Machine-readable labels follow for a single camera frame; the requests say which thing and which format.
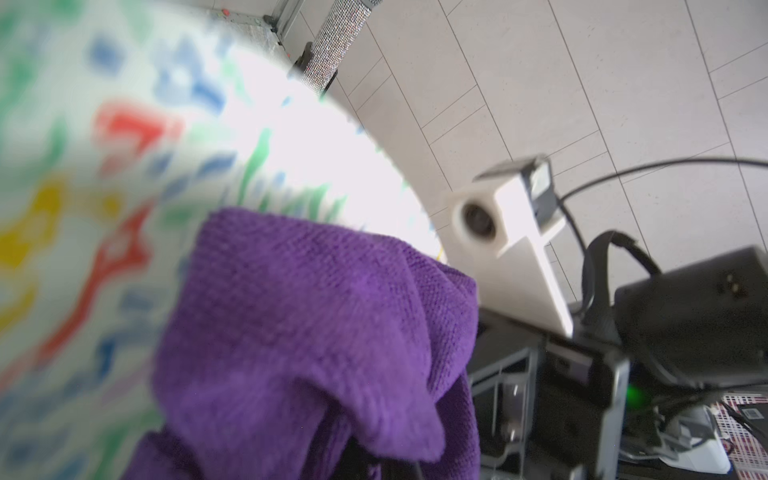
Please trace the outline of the white plaid striped plate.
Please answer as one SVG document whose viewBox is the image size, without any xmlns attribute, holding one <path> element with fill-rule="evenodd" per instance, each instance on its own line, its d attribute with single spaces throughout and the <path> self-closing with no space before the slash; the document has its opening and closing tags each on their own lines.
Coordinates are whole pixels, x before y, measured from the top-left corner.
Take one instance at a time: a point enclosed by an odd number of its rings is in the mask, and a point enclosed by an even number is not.
<svg viewBox="0 0 768 480">
<path fill-rule="evenodd" d="M 723 446 L 740 479 L 766 479 L 766 448 L 730 415 L 730 411 L 742 414 L 745 410 L 755 429 L 767 434 L 767 397 L 758 393 L 727 394 L 717 405 L 716 414 Z"/>
</svg>

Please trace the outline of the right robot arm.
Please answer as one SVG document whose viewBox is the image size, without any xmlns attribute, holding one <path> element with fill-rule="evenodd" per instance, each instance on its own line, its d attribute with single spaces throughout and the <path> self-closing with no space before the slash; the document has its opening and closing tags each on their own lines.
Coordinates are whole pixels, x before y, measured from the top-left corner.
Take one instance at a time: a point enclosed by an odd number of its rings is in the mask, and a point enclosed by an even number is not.
<svg viewBox="0 0 768 480">
<path fill-rule="evenodd" d="M 685 477 L 723 453 L 708 406 L 767 383 L 767 255 L 663 271 L 608 231 L 565 338 L 484 309 L 468 366 L 484 479 Z"/>
</svg>

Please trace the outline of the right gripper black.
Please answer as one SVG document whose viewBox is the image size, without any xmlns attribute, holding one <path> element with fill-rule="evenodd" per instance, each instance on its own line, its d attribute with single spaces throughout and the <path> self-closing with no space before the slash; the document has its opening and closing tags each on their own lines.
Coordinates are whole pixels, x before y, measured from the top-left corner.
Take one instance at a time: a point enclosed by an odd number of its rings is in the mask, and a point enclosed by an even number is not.
<svg viewBox="0 0 768 480">
<path fill-rule="evenodd" d="M 629 370 L 611 345 L 481 310 L 467 367 L 481 478 L 616 478 Z"/>
</svg>

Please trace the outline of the colourful squiggle pattern plate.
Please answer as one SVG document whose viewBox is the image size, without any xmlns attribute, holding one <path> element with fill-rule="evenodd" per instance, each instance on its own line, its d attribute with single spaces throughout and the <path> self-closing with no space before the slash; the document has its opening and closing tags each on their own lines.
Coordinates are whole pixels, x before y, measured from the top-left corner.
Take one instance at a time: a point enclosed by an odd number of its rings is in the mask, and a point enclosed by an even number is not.
<svg viewBox="0 0 768 480">
<path fill-rule="evenodd" d="M 117 479 L 200 226 L 242 207 L 400 238 L 429 216 L 268 24 L 194 1 L 1 5 L 1 475 Z"/>
</svg>

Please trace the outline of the purple microfibre cloth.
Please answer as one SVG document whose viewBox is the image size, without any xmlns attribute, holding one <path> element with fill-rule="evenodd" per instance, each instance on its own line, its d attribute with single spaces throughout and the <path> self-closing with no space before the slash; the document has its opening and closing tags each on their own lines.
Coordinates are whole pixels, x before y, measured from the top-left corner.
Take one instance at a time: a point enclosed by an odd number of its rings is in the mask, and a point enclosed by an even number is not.
<svg viewBox="0 0 768 480">
<path fill-rule="evenodd" d="M 475 479 L 474 280 L 388 236 L 227 208 L 157 350 L 128 479 Z"/>
</svg>

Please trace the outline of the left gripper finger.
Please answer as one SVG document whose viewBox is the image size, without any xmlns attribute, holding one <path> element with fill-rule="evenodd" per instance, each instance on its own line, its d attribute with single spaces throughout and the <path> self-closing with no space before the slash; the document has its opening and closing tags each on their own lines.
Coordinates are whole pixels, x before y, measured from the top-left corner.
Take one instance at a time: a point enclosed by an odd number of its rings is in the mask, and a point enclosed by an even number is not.
<svg viewBox="0 0 768 480">
<path fill-rule="evenodd" d="M 383 480 L 423 480 L 418 462 L 404 460 L 384 460 Z"/>
</svg>

